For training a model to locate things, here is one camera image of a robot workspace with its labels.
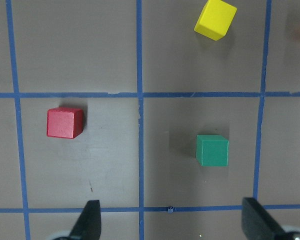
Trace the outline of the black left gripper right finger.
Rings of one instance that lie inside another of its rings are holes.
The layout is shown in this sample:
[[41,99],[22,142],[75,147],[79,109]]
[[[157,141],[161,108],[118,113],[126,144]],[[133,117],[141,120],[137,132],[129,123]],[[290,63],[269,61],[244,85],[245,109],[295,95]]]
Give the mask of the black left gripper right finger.
[[253,197],[242,199],[241,228],[248,240],[281,240],[287,234]]

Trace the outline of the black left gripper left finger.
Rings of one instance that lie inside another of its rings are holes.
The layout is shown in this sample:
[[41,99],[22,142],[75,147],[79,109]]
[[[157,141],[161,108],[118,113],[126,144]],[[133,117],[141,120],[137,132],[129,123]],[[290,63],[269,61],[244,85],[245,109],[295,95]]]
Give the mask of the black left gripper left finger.
[[99,200],[89,200],[73,226],[71,240],[99,240],[101,237],[101,207]]

